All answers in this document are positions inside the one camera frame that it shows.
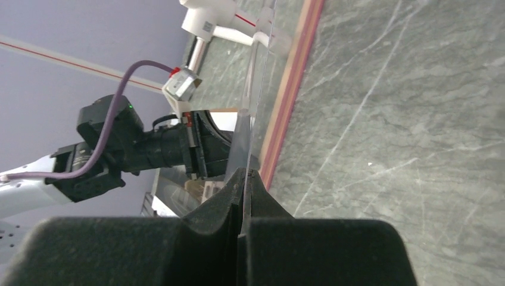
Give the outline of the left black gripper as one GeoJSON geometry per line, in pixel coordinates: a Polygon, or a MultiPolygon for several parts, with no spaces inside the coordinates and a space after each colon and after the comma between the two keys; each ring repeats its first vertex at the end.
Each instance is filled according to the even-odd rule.
{"type": "Polygon", "coordinates": [[[175,118],[160,117],[146,132],[129,100],[121,96],[106,146],[91,170],[71,179],[47,178],[45,183],[76,203],[123,187],[122,173],[138,176],[143,170],[182,166],[189,179],[224,175],[233,133],[220,130],[208,110],[190,111],[182,123],[160,126],[175,118]]]}

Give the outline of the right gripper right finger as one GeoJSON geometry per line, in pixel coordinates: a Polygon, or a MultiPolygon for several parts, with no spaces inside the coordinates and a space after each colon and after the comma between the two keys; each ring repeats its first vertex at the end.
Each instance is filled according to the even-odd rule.
{"type": "Polygon", "coordinates": [[[376,219],[296,219],[245,177],[238,285],[416,285],[406,246],[376,219]]]}

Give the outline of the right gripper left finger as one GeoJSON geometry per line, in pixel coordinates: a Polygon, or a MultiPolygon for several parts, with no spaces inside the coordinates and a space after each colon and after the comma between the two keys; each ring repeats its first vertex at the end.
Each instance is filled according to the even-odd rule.
{"type": "Polygon", "coordinates": [[[235,285],[245,169],[187,215],[56,217],[21,244],[2,285],[235,285]]]}

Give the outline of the photo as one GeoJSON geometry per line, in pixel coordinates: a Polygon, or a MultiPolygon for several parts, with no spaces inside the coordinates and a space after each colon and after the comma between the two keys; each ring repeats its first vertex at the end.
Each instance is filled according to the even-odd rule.
{"type": "Polygon", "coordinates": [[[181,120],[155,124],[175,131],[172,150],[182,153],[182,163],[155,171],[141,216],[183,216],[224,186],[237,113],[235,108],[191,111],[181,120]]]}

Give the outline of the clear glass pane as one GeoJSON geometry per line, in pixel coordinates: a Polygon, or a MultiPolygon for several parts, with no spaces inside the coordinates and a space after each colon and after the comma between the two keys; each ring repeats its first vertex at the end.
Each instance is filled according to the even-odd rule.
{"type": "Polygon", "coordinates": [[[264,1],[253,28],[252,44],[249,62],[246,69],[245,82],[239,94],[238,113],[232,137],[225,181],[229,181],[238,170],[244,174],[244,186],[240,188],[242,206],[239,208],[247,217],[251,215],[251,197],[247,190],[248,172],[260,164],[259,155],[255,151],[260,127],[268,120],[264,110],[272,106],[274,99],[269,94],[267,85],[268,61],[283,60],[291,47],[291,35],[278,27],[279,1],[264,1]]]}

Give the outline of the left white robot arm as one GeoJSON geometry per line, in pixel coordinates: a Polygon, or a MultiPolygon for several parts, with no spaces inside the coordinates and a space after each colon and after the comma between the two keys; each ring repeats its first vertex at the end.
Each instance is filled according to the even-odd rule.
{"type": "Polygon", "coordinates": [[[10,224],[7,217],[49,206],[78,203],[109,190],[122,188],[123,173],[185,168],[189,179],[225,174],[232,131],[218,127],[208,110],[189,111],[167,126],[174,115],[155,120],[150,131],[132,104],[120,96],[111,133],[98,161],[85,174],[71,179],[27,178],[1,182],[1,263],[16,252],[26,229],[10,224]]]}

